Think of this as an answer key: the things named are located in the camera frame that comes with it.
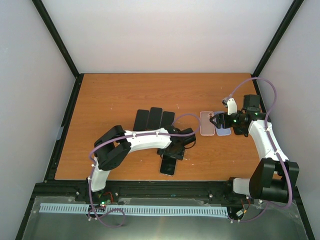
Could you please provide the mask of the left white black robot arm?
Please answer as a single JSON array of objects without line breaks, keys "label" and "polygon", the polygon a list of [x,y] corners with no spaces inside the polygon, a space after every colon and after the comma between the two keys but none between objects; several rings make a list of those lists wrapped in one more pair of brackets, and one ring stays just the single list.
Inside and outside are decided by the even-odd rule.
[{"label": "left white black robot arm", "polygon": [[173,175],[176,161],[182,160],[187,145],[195,142],[192,128],[180,130],[167,125],[155,130],[130,131],[116,125],[94,143],[89,154],[94,164],[86,195],[92,201],[101,200],[111,170],[119,167],[128,154],[137,151],[156,149],[162,159],[160,172]]}]

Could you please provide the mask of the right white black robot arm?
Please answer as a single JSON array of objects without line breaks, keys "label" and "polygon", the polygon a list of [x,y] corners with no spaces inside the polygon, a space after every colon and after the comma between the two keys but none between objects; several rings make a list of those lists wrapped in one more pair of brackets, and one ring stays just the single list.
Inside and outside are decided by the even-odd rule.
[{"label": "right white black robot arm", "polygon": [[260,96],[245,95],[240,110],[233,98],[224,100],[223,104],[227,111],[210,116],[210,123],[216,129],[232,128],[236,135],[252,137],[260,159],[250,178],[230,178],[232,192],[253,199],[289,204],[300,169],[281,150],[269,117],[260,109]]}]

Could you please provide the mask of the pink phone case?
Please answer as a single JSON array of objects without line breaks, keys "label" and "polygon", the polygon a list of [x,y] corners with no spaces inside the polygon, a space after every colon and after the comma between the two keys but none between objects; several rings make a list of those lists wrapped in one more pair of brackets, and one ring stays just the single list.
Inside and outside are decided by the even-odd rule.
[{"label": "pink phone case", "polygon": [[209,137],[215,135],[215,126],[210,122],[210,118],[214,116],[213,111],[201,111],[200,119],[200,135]]}]

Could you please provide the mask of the black phone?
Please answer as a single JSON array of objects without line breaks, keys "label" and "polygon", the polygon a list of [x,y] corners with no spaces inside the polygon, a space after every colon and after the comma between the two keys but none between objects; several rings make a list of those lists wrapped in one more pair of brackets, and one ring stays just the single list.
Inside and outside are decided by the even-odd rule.
[{"label": "black phone", "polygon": [[161,161],[159,172],[164,175],[173,176],[176,170],[177,160],[175,158],[164,158]]},{"label": "black phone", "polygon": [[147,130],[157,130],[160,128],[163,109],[159,107],[151,107],[146,124]]}]

